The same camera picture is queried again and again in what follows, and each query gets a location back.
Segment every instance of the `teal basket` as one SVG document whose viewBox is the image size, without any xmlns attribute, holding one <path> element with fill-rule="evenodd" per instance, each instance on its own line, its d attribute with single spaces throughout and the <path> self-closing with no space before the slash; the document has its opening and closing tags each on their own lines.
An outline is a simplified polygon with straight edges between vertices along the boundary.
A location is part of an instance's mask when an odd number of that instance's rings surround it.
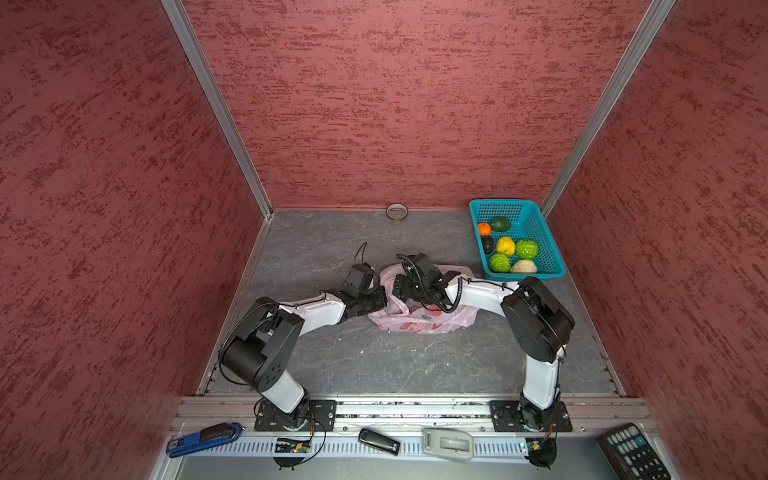
<svg viewBox="0 0 768 480">
<path fill-rule="evenodd" d="M 485 270 L 485 278 L 497 282 L 519 282 L 527 276 L 535 276 L 542 280 L 550 278 L 561 278 L 565 276 L 565 263 L 560 255 L 558 246 L 554 243 L 552 233 L 547 227 L 544 216 L 538 205 L 530 200 L 473 200 L 469 202 L 469 211 L 472 213 L 473 227 L 475 228 L 475 238 L 478 241 L 480 257 L 482 257 L 482 267 Z M 529 239 L 538 243 L 538 257 L 533 262 L 538 268 L 538 273 L 528 275 L 526 273 L 495 273 L 488 268 L 488 260 L 493 253 L 486 255 L 482 249 L 480 233 L 478 232 L 478 223 L 487 223 L 490 219 L 497 216 L 507 217 L 512 223 L 509 230 L 505 232 L 493 232 L 494 243 L 502 237 L 511 237 L 516 243 L 519 240 Z M 509 257 L 512 265 L 520 260 L 520 257 L 514 255 Z"/>
</svg>

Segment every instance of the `roll of tape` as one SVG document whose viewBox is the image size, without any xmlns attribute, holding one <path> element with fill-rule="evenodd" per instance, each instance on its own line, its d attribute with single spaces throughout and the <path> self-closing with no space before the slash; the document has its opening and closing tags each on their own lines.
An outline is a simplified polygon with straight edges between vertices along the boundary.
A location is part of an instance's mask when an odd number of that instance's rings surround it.
<svg viewBox="0 0 768 480">
<path fill-rule="evenodd" d="M 403 204 L 392 204 L 386 208 L 386 217 L 393 222 L 405 220 L 408 216 L 408 209 Z"/>
</svg>

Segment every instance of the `red wall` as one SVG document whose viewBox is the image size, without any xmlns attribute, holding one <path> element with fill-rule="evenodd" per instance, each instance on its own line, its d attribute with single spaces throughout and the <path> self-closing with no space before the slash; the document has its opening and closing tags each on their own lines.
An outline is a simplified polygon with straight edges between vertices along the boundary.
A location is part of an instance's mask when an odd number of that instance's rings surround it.
<svg viewBox="0 0 768 480">
<path fill-rule="evenodd" d="M 276 207 L 544 200 L 648 0 L 187 0 Z"/>
<path fill-rule="evenodd" d="M 550 216 L 685 478 L 768 476 L 768 3 L 678 0 Z"/>
<path fill-rule="evenodd" d="M 260 214 L 160 2 L 0 7 L 0 477 L 146 478 Z"/>
</svg>

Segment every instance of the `black mounting plate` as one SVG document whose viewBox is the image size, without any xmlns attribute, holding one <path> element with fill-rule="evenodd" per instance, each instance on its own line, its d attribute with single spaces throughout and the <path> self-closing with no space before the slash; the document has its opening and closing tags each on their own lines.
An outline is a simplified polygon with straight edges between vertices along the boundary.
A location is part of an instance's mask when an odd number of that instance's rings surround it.
<svg viewBox="0 0 768 480">
<path fill-rule="evenodd" d="M 519 421 L 517 415 L 518 405 L 520 402 L 517 400 L 491 400 L 488 402 L 488 406 L 491 407 L 491 420 L 493 421 L 493 429 L 495 432 L 527 432 L 524 425 Z M 571 416 L 565 409 L 563 402 L 557 402 L 554 406 L 554 431 L 556 432 L 573 432 L 574 426 L 571 424 Z"/>
<path fill-rule="evenodd" d="M 310 399 L 310 414 L 315 414 L 315 420 L 322 424 L 327 432 L 333 430 L 333 423 L 336 421 L 336 400 L 312 400 Z M 288 422 L 285 417 L 278 415 L 275 406 L 271 402 L 261 402 L 259 411 L 256 413 L 256 421 L 253 424 L 253 430 L 256 432 L 308 432 L 310 423 L 305 422 L 298 430 L 289 430 L 286 428 Z"/>
</svg>

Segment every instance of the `black calculator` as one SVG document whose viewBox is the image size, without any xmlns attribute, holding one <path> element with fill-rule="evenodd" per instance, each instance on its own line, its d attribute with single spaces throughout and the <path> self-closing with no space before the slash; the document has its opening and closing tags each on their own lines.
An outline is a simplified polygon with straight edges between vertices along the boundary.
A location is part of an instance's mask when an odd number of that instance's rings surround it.
<svg viewBox="0 0 768 480">
<path fill-rule="evenodd" d="M 670 480 L 659 455 L 634 423 L 597 438 L 598 446 L 620 480 Z"/>
</svg>

